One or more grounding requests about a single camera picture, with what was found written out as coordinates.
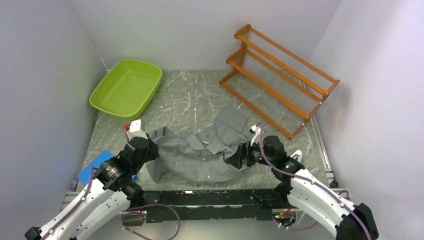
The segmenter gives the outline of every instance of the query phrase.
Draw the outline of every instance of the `marble surface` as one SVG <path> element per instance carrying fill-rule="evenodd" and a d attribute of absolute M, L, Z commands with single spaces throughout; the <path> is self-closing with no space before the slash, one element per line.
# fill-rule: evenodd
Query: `marble surface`
<path fill-rule="evenodd" d="M 248 126 L 263 121 L 265 136 L 277 135 L 283 142 L 287 154 L 301 150 L 302 163 L 318 180 L 326 184 L 325 167 L 311 123 L 307 123 L 292 140 L 288 140 L 226 88 L 219 85 L 219 80 L 228 72 L 227 70 L 164 70 L 156 95 L 140 116 L 146 122 L 146 132 L 164 126 L 176 134 L 199 132 L 215 122 L 220 108 L 230 105 L 248 116 Z M 293 132 L 292 130 L 299 126 L 299 117 L 294 112 L 243 75 L 238 74 L 227 83 L 252 103 L 260 106 L 264 113 L 289 132 Z M 129 123 L 128 120 L 99 112 L 83 168 L 105 149 L 114 155 L 118 154 L 126 143 L 122 126 Z M 271 173 L 271 169 L 260 164 L 252 166 L 244 177 L 223 184 L 190 182 L 170 173 L 154 182 L 144 166 L 136 182 L 144 190 L 263 189 L 274 188 L 279 183 Z"/>

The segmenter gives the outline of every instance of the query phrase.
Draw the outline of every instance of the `cable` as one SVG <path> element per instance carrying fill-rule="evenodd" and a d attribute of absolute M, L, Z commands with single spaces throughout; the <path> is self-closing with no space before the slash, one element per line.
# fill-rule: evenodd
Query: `cable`
<path fill-rule="evenodd" d="M 140 213 L 142 213 L 144 210 L 145 210 L 144 207 L 140 208 Z"/>
<path fill-rule="evenodd" d="M 254 194 L 254 193 L 252 193 L 252 196 L 253 197 L 256 197 L 257 199 L 259 199 L 259 200 L 261 200 L 261 201 L 272 201 L 272 200 L 276 200 L 277 198 L 261 198 L 260 196 L 258 196 L 258 195 L 256 195 L 256 194 Z"/>
<path fill-rule="evenodd" d="M 268 160 L 267 156 L 265 155 L 265 151 L 264 151 L 264 131 L 263 131 L 264 128 L 263 128 L 263 126 L 264 126 L 264 124 L 261 123 L 260 124 L 261 131 L 259 133 L 259 149 L 260 149 L 260 153 L 262 154 L 263 159 L 265 160 L 265 162 L 272 169 L 274 169 L 275 171 L 277 171 L 277 172 L 279 172 L 281 174 L 287 175 L 289 177 L 302 179 L 302 180 L 307 181 L 307 182 L 309 182 L 311 184 L 314 184 L 314 185 L 318 186 L 319 188 L 321 188 L 322 190 L 324 190 L 326 193 L 328 193 L 338 204 L 342 204 L 342 201 L 340 201 L 340 199 L 338 198 L 338 196 L 335 196 L 330 190 L 328 190 L 326 187 L 324 187 L 323 185 L 319 184 L 318 182 L 316 182 L 316 181 L 315 182 L 312 182 L 312 180 L 309 179 L 309 178 L 307 178 L 307 177 L 296 175 L 296 174 L 289 173 L 289 172 L 286 172 L 286 171 L 282 171 L 282 170 L 276 168 L 274 165 L 272 165 L 271 162 Z M 361 221 L 361 219 L 348 206 L 346 206 L 346 204 L 343 204 L 343 208 L 346 209 L 356 219 L 356 221 L 359 223 L 359 225 L 362 227 L 363 231 L 365 232 L 366 238 L 368 240 L 372 240 L 371 235 L 368 232 L 367 227 Z M 316 222 L 316 223 L 312 224 L 311 226 L 306 227 L 305 230 L 311 229 L 311 228 L 315 227 L 316 224 L 318 224 L 318 223 Z"/>
<path fill-rule="evenodd" d="M 181 219 L 180 219 L 180 216 L 178 215 L 177 211 L 175 211 L 175 209 L 173 209 L 171 206 L 166 205 L 166 204 L 162 204 L 162 203 L 153 203 L 153 204 L 147 204 L 147 205 L 143 205 L 143 206 L 128 208 L 127 211 L 140 210 L 142 208 L 149 208 L 149 207 L 156 207 L 156 206 L 166 207 L 166 208 L 170 209 L 175 214 L 176 219 L 178 220 L 178 227 L 176 229 L 175 234 L 172 237 L 168 238 L 167 240 L 174 239 L 177 236 L 178 232 L 180 231 Z M 125 216 L 129 216 L 129 215 L 142 215 L 142 214 L 140 212 L 129 212 L 129 213 L 126 213 L 125 215 L 122 215 L 121 220 L 120 220 L 121 224 L 122 224 L 122 228 L 127 230 L 128 232 L 130 232 L 132 234 L 139 236 L 140 238 L 143 238 L 145 240 L 152 240 L 152 239 L 150 239 L 146 236 L 141 235 L 140 233 L 138 233 L 136 231 L 133 231 L 132 229 L 130 229 L 129 227 L 124 225 L 124 218 L 125 218 Z"/>
<path fill-rule="evenodd" d="M 319 222 L 315 222 L 314 224 L 312 224 L 312 225 L 310 225 L 310 226 L 307 226 L 307 227 L 301 227 L 301 228 L 293 228 L 293 227 L 289 227 L 287 230 L 289 230 L 289 231 L 306 231 L 306 230 L 309 230 L 309 229 L 312 229 L 312 228 L 314 228 L 315 226 L 317 226 L 319 224 Z"/>
<path fill-rule="evenodd" d="M 128 124 L 125 124 L 123 127 L 123 134 L 125 135 L 126 142 L 130 142 L 130 138 L 128 137 L 128 129 L 130 129 L 130 126 Z"/>
<path fill-rule="evenodd" d="M 79 199 L 79 201 L 59 220 L 56 222 L 55 225 L 53 225 L 44 236 L 42 236 L 40 238 L 40 240 L 45 240 L 49 235 L 50 235 L 50 230 L 55 231 L 56 228 L 58 226 L 60 226 L 66 219 L 68 219 L 77 209 L 78 207 L 83 203 L 83 199 L 87 198 L 87 195 L 89 194 L 91 188 L 92 188 L 92 183 L 93 183 L 93 170 L 97 170 L 96 167 L 92 167 L 90 168 L 90 177 L 88 179 L 88 184 L 87 184 L 87 189 L 85 190 L 84 194 L 82 195 L 82 197 Z"/>
<path fill-rule="evenodd" d="M 274 219 L 273 221 L 278 226 L 278 228 L 281 228 L 282 226 L 287 229 L 287 227 L 290 227 L 291 225 L 293 225 L 293 223 L 291 222 L 289 218 L 278 218 L 278 219 Z"/>
<path fill-rule="evenodd" d="M 338 192 L 339 195 L 346 193 L 346 197 L 345 199 L 350 200 L 351 198 L 349 197 L 349 191 L 348 190 L 341 190 Z"/>
<path fill-rule="evenodd" d="M 288 208 L 288 210 L 287 210 L 287 211 L 280 212 L 279 214 L 280 214 L 280 215 L 286 215 L 286 214 L 288 214 L 288 213 L 289 213 L 292 209 L 293 209 L 293 206 L 292 206 L 292 205 L 290 205 L 290 207 Z"/>
<path fill-rule="evenodd" d="M 295 220 L 294 224 L 292 225 L 292 227 L 299 225 L 302 222 L 302 220 L 304 219 L 305 215 L 306 215 L 306 212 L 304 211 L 304 212 L 302 212 L 300 217 L 298 217 L 298 211 L 296 211 L 296 220 Z"/>

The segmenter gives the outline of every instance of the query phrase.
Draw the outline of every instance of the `blue mat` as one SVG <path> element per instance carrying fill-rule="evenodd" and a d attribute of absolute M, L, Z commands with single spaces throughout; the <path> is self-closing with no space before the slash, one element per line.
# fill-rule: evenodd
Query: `blue mat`
<path fill-rule="evenodd" d="M 86 168 L 84 168 L 77 175 L 78 179 L 85 185 L 88 184 L 90 179 L 90 169 L 99 168 L 100 164 L 102 164 L 106 160 L 109 160 L 113 156 L 114 155 L 107 150 L 102 151 L 96 158 L 94 158 L 94 160 Z M 135 179 L 137 179 L 137 175 L 132 176 L 132 180 L 135 180 Z"/>

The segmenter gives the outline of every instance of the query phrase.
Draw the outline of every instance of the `crumpled gray shirt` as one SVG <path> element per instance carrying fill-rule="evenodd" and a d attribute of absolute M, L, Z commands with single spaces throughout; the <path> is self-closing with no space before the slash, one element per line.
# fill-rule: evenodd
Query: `crumpled gray shirt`
<path fill-rule="evenodd" d="M 237 169 L 224 162 L 239 144 L 250 142 L 248 117 L 230 106 L 223 107 L 216 122 L 201 132 L 174 134 L 167 127 L 149 132 L 158 145 L 159 157 L 146 164 L 154 181 L 171 173 L 198 183 L 221 183 L 242 177 L 249 167 Z"/>

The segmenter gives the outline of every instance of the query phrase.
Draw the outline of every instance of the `white wall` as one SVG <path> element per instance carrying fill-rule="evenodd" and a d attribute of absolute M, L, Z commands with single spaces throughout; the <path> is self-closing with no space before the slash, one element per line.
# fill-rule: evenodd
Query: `white wall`
<path fill-rule="evenodd" d="M 311 61 L 340 85 L 317 112 L 332 168 L 382 240 L 424 236 L 424 2 L 344 0 Z"/>
<path fill-rule="evenodd" d="M 309 59 L 341 0 L 72 0 L 108 68 L 226 69 L 247 23 Z"/>
<path fill-rule="evenodd" d="M 69 0 L 0 3 L 0 239 L 58 214 L 83 162 L 105 68 Z"/>

